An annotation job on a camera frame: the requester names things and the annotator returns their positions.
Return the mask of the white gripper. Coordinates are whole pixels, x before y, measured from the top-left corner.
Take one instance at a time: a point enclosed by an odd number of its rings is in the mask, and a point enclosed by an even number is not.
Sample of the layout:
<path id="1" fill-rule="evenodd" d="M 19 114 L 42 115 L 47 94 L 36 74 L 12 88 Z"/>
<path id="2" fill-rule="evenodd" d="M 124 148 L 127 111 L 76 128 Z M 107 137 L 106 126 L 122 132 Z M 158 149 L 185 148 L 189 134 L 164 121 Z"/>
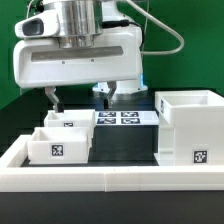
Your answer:
<path id="1" fill-rule="evenodd" d="M 141 42 L 136 26 L 106 29 L 87 48 L 61 49 L 54 38 L 23 40 L 13 52 L 15 82 L 22 88 L 46 87 L 56 113 L 64 106 L 54 86 L 108 82 L 104 108 L 111 109 L 117 89 L 112 81 L 137 80 L 143 73 Z"/>

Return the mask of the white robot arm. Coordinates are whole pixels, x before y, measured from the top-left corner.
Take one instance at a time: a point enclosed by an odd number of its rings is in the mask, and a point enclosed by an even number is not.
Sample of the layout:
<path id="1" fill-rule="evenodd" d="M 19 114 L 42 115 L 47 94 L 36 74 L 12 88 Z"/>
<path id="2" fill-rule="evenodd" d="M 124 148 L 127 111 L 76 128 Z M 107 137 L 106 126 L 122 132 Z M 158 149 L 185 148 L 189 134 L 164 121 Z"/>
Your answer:
<path id="1" fill-rule="evenodd" d="M 16 83 L 44 88 L 61 112 L 57 86 L 97 83 L 104 107 L 116 93 L 140 91 L 140 46 L 144 31 L 117 10 L 113 0 L 33 0 L 29 15 L 15 25 L 20 41 L 13 52 Z"/>

